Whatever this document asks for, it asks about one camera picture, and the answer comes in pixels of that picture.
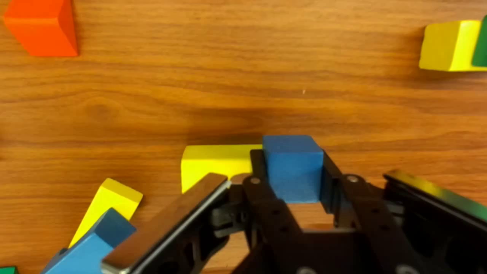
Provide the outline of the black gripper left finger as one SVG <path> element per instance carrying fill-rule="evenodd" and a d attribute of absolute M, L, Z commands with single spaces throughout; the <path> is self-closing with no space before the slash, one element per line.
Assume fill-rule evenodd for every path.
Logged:
<path fill-rule="evenodd" d="M 245 230 L 249 252 L 239 263 L 239 274 L 296 274 L 298 254 L 293 245 L 301 228 L 268 182 L 263 150 L 252 149 L 249 157 L 251 175 L 243 179 L 245 205 L 251 219 Z"/>

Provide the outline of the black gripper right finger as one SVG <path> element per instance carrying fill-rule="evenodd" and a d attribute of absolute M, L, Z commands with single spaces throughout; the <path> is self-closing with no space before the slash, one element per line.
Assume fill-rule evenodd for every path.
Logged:
<path fill-rule="evenodd" d="M 322 160 L 319 202 L 333 228 L 306 233 L 301 269 L 313 274 L 400 274 L 406 269 L 406 239 L 380 195 L 359 175 L 342 173 Z"/>

